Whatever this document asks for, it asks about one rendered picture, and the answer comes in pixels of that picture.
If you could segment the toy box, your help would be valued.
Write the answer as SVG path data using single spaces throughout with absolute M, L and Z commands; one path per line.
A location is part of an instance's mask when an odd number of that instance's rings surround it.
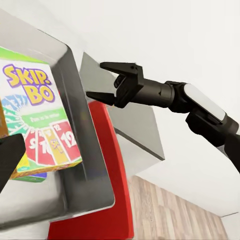
M 82 162 L 42 182 L 9 179 L 0 193 L 0 234 L 106 210 L 116 203 L 72 49 L 0 8 L 0 46 L 49 64 Z

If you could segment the board game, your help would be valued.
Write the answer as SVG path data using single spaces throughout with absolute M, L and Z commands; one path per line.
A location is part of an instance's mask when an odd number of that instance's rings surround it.
M 37 183 L 41 183 L 46 179 L 47 179 L 47 172 L 17 178 L 18 181 L 37 182 Z
M 49 64 L 0 46 L 0 139 L 19 133 L 26 152 L 9 180 L 83 161 Z

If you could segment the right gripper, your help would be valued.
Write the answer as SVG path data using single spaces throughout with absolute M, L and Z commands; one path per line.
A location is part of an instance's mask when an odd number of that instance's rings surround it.
M 159 100 L 160 82 L 145 79 L 142 66 L 134 62 L 102 62 L 99 67 L 125 79 L 116 90 L 116 97 L 114 93 L 88 91 L 89 98 L 122 109 L 129 102 L 154 106 Z

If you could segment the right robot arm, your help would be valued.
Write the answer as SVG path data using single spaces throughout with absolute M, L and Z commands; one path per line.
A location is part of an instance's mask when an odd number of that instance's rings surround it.
M 224 151 L 226 138 L 229 133 L 240 135 L 240 124 L 193 84 L 145 79 L 143 67 L 134 62 L 102 62 L 99 67 L 117 75 L 116 97 L 114 93 L 93 91 L 86 92 L 86 96 L 122 109 L 132 102 L 189 113 L 185 120 L 189 128 L 228 157 Z

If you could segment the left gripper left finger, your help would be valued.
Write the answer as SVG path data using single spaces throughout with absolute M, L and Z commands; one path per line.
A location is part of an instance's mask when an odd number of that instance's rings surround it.
M 26 153 L 22 133 L 0 138 L 0 193 Z

